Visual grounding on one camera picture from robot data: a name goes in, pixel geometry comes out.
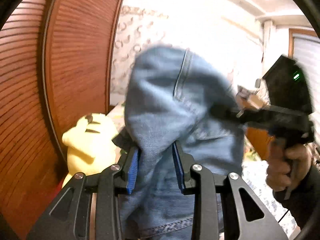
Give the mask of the right hand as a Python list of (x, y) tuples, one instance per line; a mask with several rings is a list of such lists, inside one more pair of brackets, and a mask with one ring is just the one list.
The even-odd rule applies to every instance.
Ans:
[(304, 145), (285, 149), (284, 144), (277, 139), (269, 145), (266, 183), (275, 192), (295, 189), (311, 167), (311, 155)]

